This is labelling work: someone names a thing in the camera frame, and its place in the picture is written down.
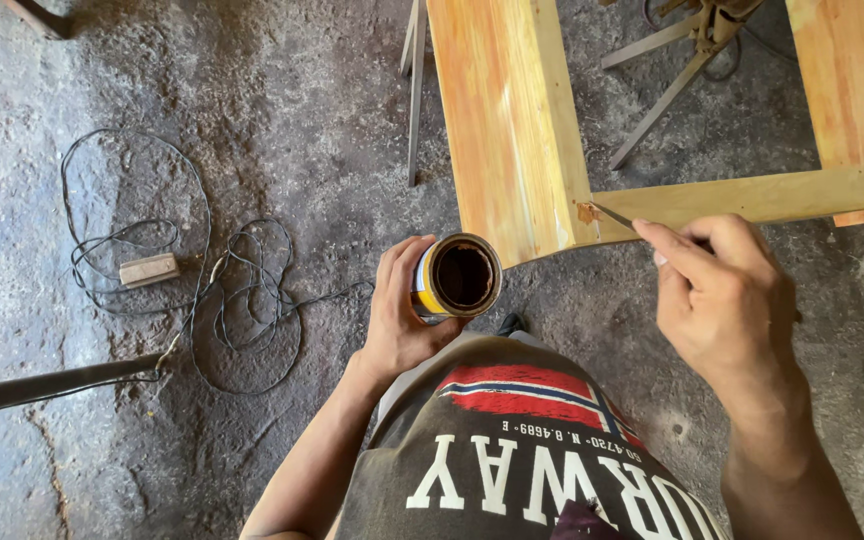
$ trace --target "hand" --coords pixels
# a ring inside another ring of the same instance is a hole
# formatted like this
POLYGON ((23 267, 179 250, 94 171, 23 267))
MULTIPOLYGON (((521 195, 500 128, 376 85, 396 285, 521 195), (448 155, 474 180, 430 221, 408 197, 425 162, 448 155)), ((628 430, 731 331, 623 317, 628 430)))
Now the hand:
POLYGON ((366 346, 358 363, 378 383, 390 385, 400 374, 435 356, 462 333, 471 318, 448 318, 429 325, 412 307, 412 280, 435 236, 412 236, 382 253, 375 273, 366 346))
POLYGON ((738 215, 697 219, 680 233, 643 219, 633 226, 655 248, 658 328, 733 423, 758 432, 805 413, 809 385, 792 351, 795 285, 759 230, 738 215))

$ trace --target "can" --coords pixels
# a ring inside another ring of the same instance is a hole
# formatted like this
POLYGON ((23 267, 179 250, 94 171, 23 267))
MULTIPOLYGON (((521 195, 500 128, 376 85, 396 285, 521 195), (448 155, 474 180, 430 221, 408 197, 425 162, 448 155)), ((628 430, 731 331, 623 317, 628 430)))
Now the can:
POLYGON ((415 267, 412 306, 422 316, 474 317, 502 290, 502 264, 489 242, 459 232, 432 244, 415 267))

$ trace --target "shoe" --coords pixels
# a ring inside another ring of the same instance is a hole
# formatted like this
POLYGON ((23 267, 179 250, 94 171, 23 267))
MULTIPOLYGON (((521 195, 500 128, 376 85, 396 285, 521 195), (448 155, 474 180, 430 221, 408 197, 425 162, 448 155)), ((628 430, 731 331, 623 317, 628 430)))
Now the shoe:
POLYGON ((525 325, 525 319, 522 318, 522 315, 513 311, 505 316, 505 320, 502 321, 502 325, 499 326, 495 335, 499 338, 509 338, 513 332, 518 331, 528 332, 528 326, 525 325))

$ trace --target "metal leg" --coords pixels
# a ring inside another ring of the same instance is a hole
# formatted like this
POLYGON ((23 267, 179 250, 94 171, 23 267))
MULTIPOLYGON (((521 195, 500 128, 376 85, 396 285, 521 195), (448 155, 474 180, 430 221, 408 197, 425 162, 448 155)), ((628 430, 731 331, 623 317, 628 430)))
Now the metal leg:
POLYGON ((630 44, 628 47, 619 49, 614 53, 607 55, 602 58, 602 69, 617 66, 627 60, 668 45, 669 43, 678 42, 678 40, 688 38, 690 32, 699 28, 701 16, 702 12, 700 11, 677 24, 659 30, 644 39, 640 39, 639 41, 630 44))
POLYGON ((416 19, 419 17, 419 0, 412 3, 412 14, 409 15, 409 27, 405 29, 405 46, 402 48, 402 61, 398 63, 399 77, 408 77, 412 69, 412 53, 415 51, 413 39, 416 30, 416 19))
POLYGON ((71 37, 72 21, 49 12, 35 0, 4 1, 10 10, 29 23, 29 26, 46 40, 68 40, 71 37))
POLYGON ((412 105, 409 110, 409 187, 416 184, 419 169, 419 113, 423 107, 423 67, 426 63, 426 26, 428 6, 415 0, 415 24, 412 34, 412 105))
POLYGON ((718 51, 697 53, 692 58, 692 61, 690 61, 685 69, 678 74, 676 80, 672 81, 672 85, 670 85, 665 93, 662 94, 662 97, 658 98, 658 102, 655 103, 652 110, 649 110, 649 113, 646 114, 645 118, 639 122, 638 127, 636 127, 635 131, 631 133, 631 136, 629 136, 629 139, 625 141, 622 148, 619 148, 618 152, 616 152, 612 157, 611 162, 608 164, 608 167, 611 170, 618 170, 625 165, 626 160, 629 159, 629 154, 639 146, 642 140, 645 139, 645 136, 649 135, 652 128, 656 127, 656 124, 659 123, 659 119, 662 118, 666 112, 668 112, 669 108, 672 107, 672 104, 674 104, 676 100, 686 92, 686 89, 692 85, 692 82, 695 81, 696 77, 702 73, 702 70, 705 69, 717 54, 718 51))

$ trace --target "right hand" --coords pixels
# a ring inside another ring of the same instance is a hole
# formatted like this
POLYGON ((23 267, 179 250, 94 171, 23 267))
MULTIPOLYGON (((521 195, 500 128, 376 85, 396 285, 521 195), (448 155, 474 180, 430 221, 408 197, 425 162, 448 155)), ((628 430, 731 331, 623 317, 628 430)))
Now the right hand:
POLYGON ((732 422, 759 431, 807 413, 809 384, 792 351, 795 285, 759 230, 734 214, 680 232, 643 219, 633 225, 655 249, 658 328, 732 422))

